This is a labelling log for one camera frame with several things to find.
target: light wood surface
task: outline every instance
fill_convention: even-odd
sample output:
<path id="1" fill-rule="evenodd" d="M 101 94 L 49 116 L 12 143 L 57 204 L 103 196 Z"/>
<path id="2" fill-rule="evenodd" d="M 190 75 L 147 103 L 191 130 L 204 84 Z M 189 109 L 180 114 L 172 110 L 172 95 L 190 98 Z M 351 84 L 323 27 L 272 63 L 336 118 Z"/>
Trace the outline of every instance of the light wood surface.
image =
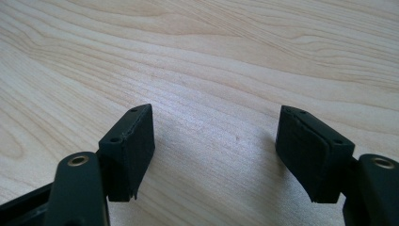
<path id="1" fill-rule="evenodd" d="M 281 105 L 399 160 L 397 0 L 1 1 L 0 202 L 136 105 L 156 150 L 112 225 L 343 225 L 275 153 Z"/>

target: wood grain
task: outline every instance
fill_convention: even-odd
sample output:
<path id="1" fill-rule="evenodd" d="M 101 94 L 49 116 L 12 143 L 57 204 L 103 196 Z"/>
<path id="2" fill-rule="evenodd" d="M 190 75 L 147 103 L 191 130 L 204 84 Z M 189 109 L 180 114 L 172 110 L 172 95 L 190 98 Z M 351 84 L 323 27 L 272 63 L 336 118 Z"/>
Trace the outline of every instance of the wood grain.
<path id="1" fill-rule="evenodd" d="M 0 2 L 0 202 L 135 105 L 156 151 L 112 225 L 343 225 L 279 161 L 281 105 L 399 160 L 397 0 Z"/>

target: black plastic part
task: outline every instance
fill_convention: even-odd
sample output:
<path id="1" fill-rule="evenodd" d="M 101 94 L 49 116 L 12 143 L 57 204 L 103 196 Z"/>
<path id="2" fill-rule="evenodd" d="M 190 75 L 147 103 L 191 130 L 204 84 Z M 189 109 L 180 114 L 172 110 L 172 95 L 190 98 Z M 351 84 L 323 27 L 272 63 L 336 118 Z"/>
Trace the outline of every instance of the black plastic part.
<path id="1" fill-rule="evenodd" d="M 335 203 L 355 144 L 309 112 L 282 106 L 276 151 L 312 202 Z"/>
<path id="2" fill-rule="evenodd" d="M 95 153 L 74 153 L 59 162 L 44 225 L 109 225 Z"/>
<path id="3" fill-rule="evenodd" d="M 359 190 L 371 225 L 399 225 L 399 164 L 364 154 L 359 159 Z"/>
<path id="4" fill-rule="evenodd" d="M 137 197 L 155 149 L 152 106 L 129 110 L 100 140 L 97 152 L 107 168 L 106 192 L 112 202 L 128 202 Z"/>
<path id="5" fill-rule="evenodd" d="M 42 225 L 52 184 L 0 206 L 0 225 Z"/>
<path id="6" fill-rule="evenodd" d="M 352 158 L 343 174 L 343 194 L 346 197 L 343 205 L 343 219 L 346 226 L 370 225 L 370 214 L 360 193 L 358 177 L 359 161 Z"/>

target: black clamp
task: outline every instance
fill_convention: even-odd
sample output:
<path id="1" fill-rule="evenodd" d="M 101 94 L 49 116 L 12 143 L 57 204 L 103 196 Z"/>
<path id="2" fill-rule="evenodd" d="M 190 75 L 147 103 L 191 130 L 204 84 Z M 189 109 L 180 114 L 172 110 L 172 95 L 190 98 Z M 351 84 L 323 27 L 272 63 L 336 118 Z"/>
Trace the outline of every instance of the black clamp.
<path id="1" fill-rule="evenodd" d="M 399 225 L 399 164 L 352 157 L 355 144 L 309 112 L 282 106 L 276 151 L 312 202 L 336 203 L 343 193 L 346 225 Z"/>
<path id="2" fill-rule="evenodd" d="M 100 140 L 97 153 L 74 153 L 53 183 L 0 206 L 0 225 L 109 225 L 107 201 L 128 202 L 155 149 L 152 106 L 130 109 Z"/>

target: metal rivet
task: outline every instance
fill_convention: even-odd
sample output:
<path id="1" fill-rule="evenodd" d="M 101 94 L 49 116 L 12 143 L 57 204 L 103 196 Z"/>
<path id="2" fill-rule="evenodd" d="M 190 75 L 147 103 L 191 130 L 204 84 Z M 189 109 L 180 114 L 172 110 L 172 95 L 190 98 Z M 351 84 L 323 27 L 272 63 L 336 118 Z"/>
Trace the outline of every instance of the metal rivet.
<path id="1" fill-rule="evenodd" d="M 395 165 L 393 165 L 393 163 L 387 159 L 375 157 L 375 158 L 372 158 L 372 160 L 380 168 L 384 168 L 384 169 L 388 169 L 388 170 L 392 170 L 395 168 Z"/>
<path id="2" fill-rule="evenodd" d="M 79 155 L 74 158 L 71 158 L 68 161 L 68 166 L 70 167 L 78 167 L 88 162 L 88 157 L 85 155 Z"/>

